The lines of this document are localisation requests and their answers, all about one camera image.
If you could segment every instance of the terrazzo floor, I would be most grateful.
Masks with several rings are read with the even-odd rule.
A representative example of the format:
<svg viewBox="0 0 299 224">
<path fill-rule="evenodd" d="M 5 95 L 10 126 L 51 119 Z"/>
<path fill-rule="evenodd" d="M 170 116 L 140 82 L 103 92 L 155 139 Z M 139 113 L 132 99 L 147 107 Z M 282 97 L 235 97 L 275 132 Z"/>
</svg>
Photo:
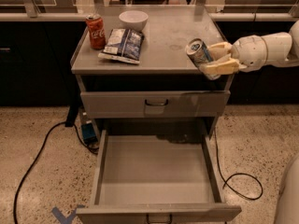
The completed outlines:
<svg viewBox="0 0 299 224">
<path fill-rule="evenodd" d="M 14 223 L 16 189 L 47 132 L 54 124 L 65 121 L 67 112 L 68 107 L 0 107 L 0 223 Z M 245 172 L 263 184 L 263 196 L 257 201 L 244 200 L 224 189 L 227 203 L 242 207 L 241 214 L 229 223 L 273 223 L 283 170 L 299 151 L 298 130 L 299 105 L 225 108 L 217 125 L 223 175 Z M 215 153 L 214 136 L 211 145 Z M 95 163 L 96 156 L 80 144 L 74 128 L 55 128 L 21 188 L 19 223 L 59 224 L 67 217 L 65 223 L 81 223 L 72 215 L 78 205 L 89 204 Z M 250 197 L 260 194 L 259 186 L 246 177 L 236 177 L 230 183 Z M 56 218 L 54 211 L 63 218 Z"/>
</svg>

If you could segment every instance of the blue tape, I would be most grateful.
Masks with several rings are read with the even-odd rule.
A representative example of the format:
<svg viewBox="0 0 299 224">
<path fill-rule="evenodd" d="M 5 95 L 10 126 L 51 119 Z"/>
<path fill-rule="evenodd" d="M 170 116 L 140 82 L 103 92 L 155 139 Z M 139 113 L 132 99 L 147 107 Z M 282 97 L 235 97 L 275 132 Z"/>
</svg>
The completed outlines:
<svg viewBox="0 0 299 224">
<path fill-rule="evenodd" d="M 74 211 L 72 211 L 72 213 L 68 217 L 65 217 L 64 214 L 56 206 L 52 209 L 52 213 L 55 215 L 55 217 L 61 224 L 72 224 L 73 220 L 76 217 L 77 208 Z"/>
</svg>

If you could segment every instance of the white bowl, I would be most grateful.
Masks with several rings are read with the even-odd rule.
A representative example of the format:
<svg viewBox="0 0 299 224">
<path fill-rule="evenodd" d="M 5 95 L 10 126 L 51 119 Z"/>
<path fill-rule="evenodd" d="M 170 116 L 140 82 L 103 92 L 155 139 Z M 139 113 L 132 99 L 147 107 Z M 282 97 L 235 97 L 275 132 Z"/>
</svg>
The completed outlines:
<svg viewBox="0 0 299 224">
<path fill-rule="evenodd" d="M 146 26 L 148 18 L 149 16 L 147 13 L 136 10 L 124 11 L 119 16 L 123 28 L 133 29 L 138 32 L 141 32 Z"/>
</svg>

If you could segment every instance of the red soda can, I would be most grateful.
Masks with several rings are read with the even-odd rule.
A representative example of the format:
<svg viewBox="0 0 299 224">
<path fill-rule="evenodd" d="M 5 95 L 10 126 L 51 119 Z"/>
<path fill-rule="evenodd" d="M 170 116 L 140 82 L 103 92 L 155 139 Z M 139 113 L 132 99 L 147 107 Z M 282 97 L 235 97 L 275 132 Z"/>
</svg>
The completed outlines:
<svg viewBox="0 0 299 224">
<path fill-rule="evenodd" d="M 89 15 L 85 22 L 90 34 L 91 47 L 103 49 L 106 44 L 103 19 L 99 14 L 93 14 Z"/>
</svg>

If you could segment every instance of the power cord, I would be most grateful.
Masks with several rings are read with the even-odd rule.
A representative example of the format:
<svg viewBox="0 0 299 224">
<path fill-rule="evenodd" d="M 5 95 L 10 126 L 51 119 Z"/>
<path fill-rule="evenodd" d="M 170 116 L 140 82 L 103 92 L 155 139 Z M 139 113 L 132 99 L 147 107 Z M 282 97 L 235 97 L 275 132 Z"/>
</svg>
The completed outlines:
<svg viewBox="0 0 299 224">
<path fill-rule="evenodd" d="M 222 180 L 223 180 L 223 182 L 224 182 L 222 188 L 224 189 L 225 186 L 227 186 L 227 187 L 228 187 L 229 189 L 231 189 L 235 194 L 237 194 L 237 195 L 240 196 L 241 198 L 246 199 L 246 200 L 248 200 L 248 201 L 256 201 L 256 200 L 260 199 L 260 198 L 263 196 L 263 185 L 262 185 L 262 183 L 259 181 L 259 179 L 256 178 L 255 176 L 253 176 L 253 175 L 249 175 L 249 174 L 246 174 L 246 173 L 235 173 L 235 174 L 233 174 L 233 175 L 230 175 L 230 176 L 229 176 L 228 178 L 226 178 L 226 179 L 224 178 L 224 176 L 223 176 L 223 174 L 222 174 L 222 171 L 221 171 L 220 162 L 219 162 L 219 149 L 218 149 L 218 141 L 217 141 L 216 128 L 215 128 L 215 130 L 214 130 L 214 136 L 215 136 L 215 144 L 216 144 L 217 166 L 218 166 L 218 170 L 219 170 L 219 173 L 220 173 L 220 175 L 221 175 L 221 178 L 222 178 Z M 230 185 L 228 184 L 228 181 L 229 181 L 229 180 L 231 180 L 234 176 L 239 176 L 239 175 L 249 176 L 250 178 L 252 178 L 253 180 L 255 180 L 255 181 L 259 184 L 259 186 L 260 186 L 260 188 L 261 188 L 261 193 L 260 193 L 260 195 L 257 196 L 257 197 L 254 197 L 254 198 L 248 197 L 248 196 L 246 196 L 246 195 L 240 193 L 239 191 L 237 191 L 236 189 L 234 189 L 232 186 L 230 186 Z"/>
<path fill-rule="evenodd" d="M 71 127 L 69 126 L 69 122 L 65 121 L 65 122 L 60 122 L 60 123 L 57 123 L 55 124 L 53 127 L 50 128 L 50 130 L 48 131 L 45 139 L 44 139 L 44 143 L 41 147 L 41 149 L 39 149 L 37 155 L 36 155 L 36 158 L 34 159 L 33 163 L 31 164 L 31 166 L 29 167 L 29 169 L 27 170 L 26 174 L 23 176 L 23 178 L 21 179 L 21 182 L 17 188 L 17 191 L 16 191 L 16 194 L 15 194 L 15 198 L 14 198 L 14 202 L 13 202 L 13 219 L 14 219 L 14 222 L 15 224 L 18 224 L 18 219 L 17 219 L 17 201 L 18 201 L 18 197 L 19 197 L 19 193 L 20 193 L 20 190 L 21 190 L 21 186 L 23 184 L 23 182 L 25 181 L 26 177 L 29 175 L 29 173 L 31 172 L 31 170 L 33 169 L 33 167 L 35 166 L 40 154 L 42 153 L 46 143 L 47 143 L 47 140 L 48 140 L 48 137 L 50 135 L 50 133 L 58 126 L 60 125 L 68 125 L 67 127 Z M 85 145 L 84 142 L 81 140 L 79 134 L 78 134 L 78 128 L 76 126 L 76 124 L 72 124 L 72 126 L 74 126 L 75 128 L 75 131 L 76 131 L 76 134 L 77 134 L 77 137 L 78 137 L 78 140 L 79 142 L 85 146 L 92 154 L 97 154 L 97 151 L 98 151 L 98 147 L 97 148 L 94 148 L 94 147 L 90 147 L 90 145 Z"/>
</svg>

